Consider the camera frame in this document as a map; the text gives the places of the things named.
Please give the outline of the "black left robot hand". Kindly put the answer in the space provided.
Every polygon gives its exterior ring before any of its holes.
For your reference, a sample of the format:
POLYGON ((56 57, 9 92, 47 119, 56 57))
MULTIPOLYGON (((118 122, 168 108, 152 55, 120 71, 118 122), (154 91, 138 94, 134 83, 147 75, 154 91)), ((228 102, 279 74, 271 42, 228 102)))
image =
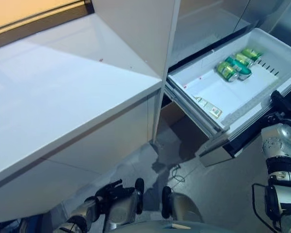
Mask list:
POLYGON ((123 187, 123 180, 119 179, 100 188, 95 196, 104 201, 114 201, 129 197, 134 191, 134 187, 123 187))

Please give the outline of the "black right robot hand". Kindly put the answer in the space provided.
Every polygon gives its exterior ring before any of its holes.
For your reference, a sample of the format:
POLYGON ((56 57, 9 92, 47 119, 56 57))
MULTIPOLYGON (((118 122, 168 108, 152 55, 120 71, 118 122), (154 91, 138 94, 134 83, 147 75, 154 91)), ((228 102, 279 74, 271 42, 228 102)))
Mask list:
POLYGON ((279 91, 275 90, 271 94, 271 100, 274 108, 278 112, 291 116, 291 103, 284 96, 282 96, 279 91))

